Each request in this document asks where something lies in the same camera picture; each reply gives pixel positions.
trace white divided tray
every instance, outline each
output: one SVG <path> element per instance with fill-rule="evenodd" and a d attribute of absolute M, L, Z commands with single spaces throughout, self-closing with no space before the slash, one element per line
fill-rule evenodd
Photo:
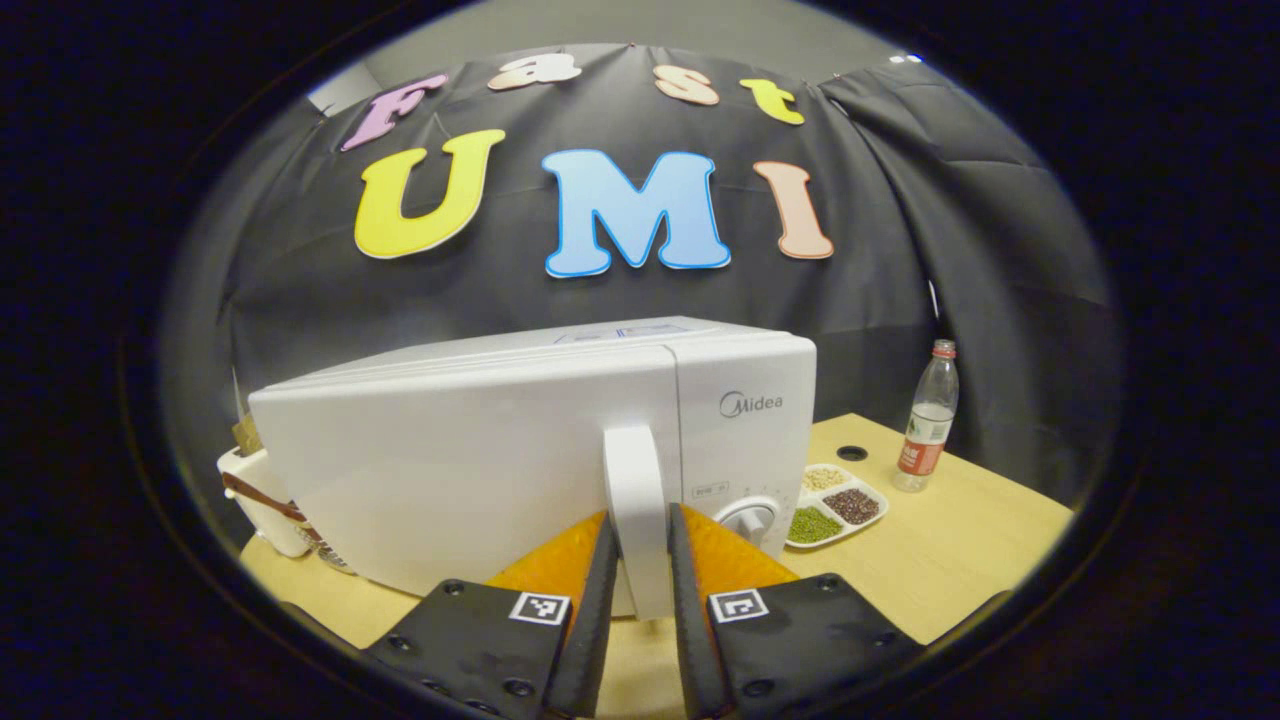
<path fill-rule="evenodd" d="M 787 546 L 790 546 L 790 547 L 799 547 L 799 548 L 822 547 L 822 546 L 824 546 L 827 543 L 836 542 L 836 541 L 838 541 L 841 538 L 845 538 L 845 537 L 849 537 L 849 536 L 856 533 L 858 530 L 865 528 L 867 525 L 870 525 L 876 520 L 879 520 L 881 518 L 883 518 L 888 512 L 888 498 L 884 497 L 883 495 L 881 495 L 881 492 L 877 491 L 876 488 L 873 488 L 872 486 L 869 486 L 865 482 L 863 482 L 861 479 L 859 479 L 856 475 L 854 475 L 849 470 L 845 470 L 844 468 L 840 468 L 838 465 L 826 465 L 826 464 L 822 464 L 822 465 L 809 465 L 808 468 L 805 468 L 805 471 L 808 473 L 809 470 L 818 470 L 818 469 L 836 470 L 837 473 L 840 473 L 841 475 L 844 475 L 845 480 L 842 483 L 837 484 L 837 486 L 832 486 L 832 487 L 829 487 L 827 489 L 817 491 L 817 492 L 810 491 L 810 489 L 808 489 L 805 487 L 801 487 L 800 488 L 800 498 L 796 501 L 796 510 L 801 510 L 801 509 L 805 509 L 805 507 L 817 507 L 818 511 L 823 514 L 823 516 L 831 518 L 832 520 L 840 523 L 841 530 L 838 533 L 831 536 L 829 538 L 820 539 L 818 542 L 791 542 L 791 539 L 788 538 L 787 539 Z M 823 502 L 823 498 L 829 497 L 832 495 L 837 495 L 837 493 L 849 491 L 849 489 L 861 491 L 863 493 L 867 495 L 867 497 L 870 497 L 872 500 L 874 500 L 879 505 L 879 512 L 877 512 L 874 516 L 872 516 L 872 519 L 867 520 L 865 523 L 860 523 L 858 525 L 852 525 L 850 523 L 846 523 L 845 519 L 841 518 L 840 515 L 837 515 L 836 511 L 832 510 L 829 505 L 827 505 L 826 502 Z"/>

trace black curtain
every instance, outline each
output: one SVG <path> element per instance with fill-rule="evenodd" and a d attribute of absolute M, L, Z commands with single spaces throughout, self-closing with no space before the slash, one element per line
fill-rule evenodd
<path fill-rule="evenodd" d="M 507 61 L 575 56 L 570 81 L 494 92 Z M 653 67 L 705 74 L 714 106 L 654 87 Z M 367 102 L 324 119 L 305 102 L 229 169 L 191 229 L 165 324 L 165 409 L 183 465 L 236 538 L 248 527 L 214 470 L 241 398 L 338 363 L 458 337 L 657 315 L 786 329 L 818 346 L 817 420 L 858 413 L 897 428 L 934 337 L 960 352 L 960 415 L 948 450 L 1070 503 L 1106 459 L 1119 416 L 1117 320 L 1102 268 L 1069 200 L 997 118 L 923 65 L 870 68 L 809 86 L 740 63 L 627 45 L 511 53 L 452 68 L 396 129 L 339 145 Z M 796 97 L 799 127 L 765 115 L 744 78 Z M 439 249 L 371 259 L 353 241 L 364 169 L 425 147 L 406 217 L 440 204 L 440 145 L 503 129 L 476 217 Z M 716 223 L 728 266 L 630 268 L 612 245 L 603 274 L 543 269 L 558 238 L 558 188 L 541 159 L 596 149 L 641 186 L 659 155 L 716 163 Z M 792 163 L 836 252 L 782 255 L 781 219 L 751 165 Z M 666 228 L 658 231 L 660 246 Z M 941 304 L 934 316 L 928 282 Z"/>

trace foam letter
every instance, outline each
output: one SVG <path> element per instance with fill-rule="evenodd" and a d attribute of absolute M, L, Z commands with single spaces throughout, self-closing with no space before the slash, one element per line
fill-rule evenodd
<path fill-rule="evenodd" d="M 370 258 L 399 258 L 430 250 L 457 234 L 480 208 L 489 149 L 504 137 L 507 133 L 500 129 L 483 129 L 445 142 L 442 150 L 453 155 L 453 167 L 444 200 L 420 218 L 406 218 L 401 205 L 408 172 L 426 158 L 425 149 L 404 150 L 365 168 L 360 176 L 365 181 L 365 193 L 356 209 L 360 251 Z"/>
<path fill-rule="evenodd" d="M 396 123 L 392 122 L 392 114 L 402 118 L 410 114 L 422 101 L 428 90 L 440 87 L 447 79 L 449 79 L 448 76 L 435 76 L 374 97 L 369 106 L 369 114 L 360 123 L 356 135 L 342 143 L 342 151 L 346 152 L 392 132 L 392 128 L 396 127 Z"/>
<path fill-rule="evenodd" d="M 831 258 L 836 246 L 818 227 L 818 214 L 813 211 L 809 188 L 805 187 L 809 173 L 787 163 L 762 161 L 751 167 L 769 181 L 773 201 L 778 204 L 778 215 L 782 217 L 778 250 L 801 260 Z"/>
<path fill-rule="evenodd" d="M 595 237 L 600 218 L 613 246 L 632 268 L 644 265 L 667 218 L 667 242 L 658 260 L 668 268 L 722 268 L 730 251 L 716 233 L 709 178 L 716 164 L 692 152 L 666 152 L 644 187 L 631 181 L 599 150 L 563 150 L 543 159 L 561 190 L 559 249 L 547 258 L 556 278 L 595 275 L 613 256 Z"/>
<path fill-rule="evenodd" d="M 796 96 L 773 85 L 772 79 L 744 79 L 739 81 L 739 85 L 751 88 L 755 104 L 764 110 L 764 114 L 792 126 L 804 124 L 804 115 L 787 108 L 787 102 L 795 102 Z"/>
<path fill-rule="evenodd" d="M 489 81 L 489 90 L 511 90 L 534 82 L 559 82 L 582 74 L 581 68 L 573 67 L 573 56 L 564 53 L 531 55 L 512 60 L 498 69 L 502 74 Z"/>
<path fill-rule="evenodd" d="M 712 90 L 712 81 L 698 70 L 680 68 L 676 65 L 658 65 L 653 69 L 658 76 L 653 83 L 664 94 L 686 102 L 698 105 L 714 105 L 719 102 L 719 95 Z"/>

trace white grains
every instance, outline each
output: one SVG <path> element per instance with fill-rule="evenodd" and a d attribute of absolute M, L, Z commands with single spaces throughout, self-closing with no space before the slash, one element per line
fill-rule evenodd
<path fill-rule="evenodd" d="M 810 468 L 804 471 L 804 487 L 808 491 L 823 491 L 847 480 L 844 473 L 835 468 Z"/>

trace blue letter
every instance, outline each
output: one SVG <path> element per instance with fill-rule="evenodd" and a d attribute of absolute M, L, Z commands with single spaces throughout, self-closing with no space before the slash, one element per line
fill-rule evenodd
<path fill-rule="evenodd" d="M 561 190 L 559 249 L 547 258 L 556 278 L 598 275 L 613 260 L 595 238 L 595 218 L 632 268 L 644 265 L 667 218 L 667 242 L 658 260 L 668 268 L 723 268 L 728 247 L 716 233 L 708 178 L 710 158 L 664 152 L 637 192 L 631 181 L 599 150 L 564 150 L 543 158 Z"/>

